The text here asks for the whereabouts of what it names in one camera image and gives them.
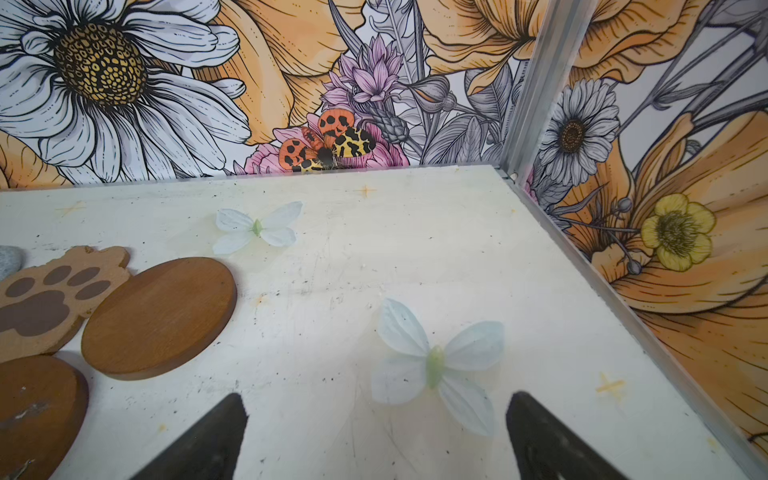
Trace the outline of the scratched brown round wooden coaster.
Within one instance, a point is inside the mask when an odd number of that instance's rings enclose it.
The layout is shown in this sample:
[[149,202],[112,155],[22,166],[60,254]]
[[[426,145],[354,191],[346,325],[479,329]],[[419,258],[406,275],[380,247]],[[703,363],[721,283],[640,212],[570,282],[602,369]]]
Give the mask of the scratched brown round wooden coaster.
[[1,477],[48,479],[78,436],[88,407],[84,375],[47,355],[1,364]]

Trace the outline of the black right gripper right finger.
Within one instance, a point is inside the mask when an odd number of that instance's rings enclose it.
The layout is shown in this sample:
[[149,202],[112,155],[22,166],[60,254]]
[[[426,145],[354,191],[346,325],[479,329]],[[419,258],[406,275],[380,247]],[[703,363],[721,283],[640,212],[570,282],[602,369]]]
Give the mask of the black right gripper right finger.
[[626,479],[525,391],[512,395],[505,420],[522,479]]

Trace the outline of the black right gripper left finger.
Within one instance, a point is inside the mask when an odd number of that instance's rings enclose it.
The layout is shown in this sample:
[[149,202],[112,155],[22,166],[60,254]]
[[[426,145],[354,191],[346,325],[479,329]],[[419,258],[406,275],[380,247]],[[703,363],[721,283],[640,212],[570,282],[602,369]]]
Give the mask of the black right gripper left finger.
[[234,476],[248,415],[230,393],[132,479],[223,479]]

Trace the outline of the grey woven round coaster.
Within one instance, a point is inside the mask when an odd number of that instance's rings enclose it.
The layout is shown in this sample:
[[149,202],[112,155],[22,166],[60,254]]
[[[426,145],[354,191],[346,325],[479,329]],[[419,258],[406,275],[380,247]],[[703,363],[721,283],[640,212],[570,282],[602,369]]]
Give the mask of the grey woven round coaster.
[[15,246],[0,246],[0,280],[3,281],[9,276],[22,269],[24,254],[23,251]]

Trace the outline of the cork paw print coaster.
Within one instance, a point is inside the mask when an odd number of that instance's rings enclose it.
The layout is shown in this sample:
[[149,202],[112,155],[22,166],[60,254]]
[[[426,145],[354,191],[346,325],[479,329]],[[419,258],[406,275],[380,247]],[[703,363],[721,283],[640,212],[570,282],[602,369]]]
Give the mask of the cork paw print coaster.
[[1,361],[54,354],[118,287],[131,278],[129,251],[70,248],[1,282]]

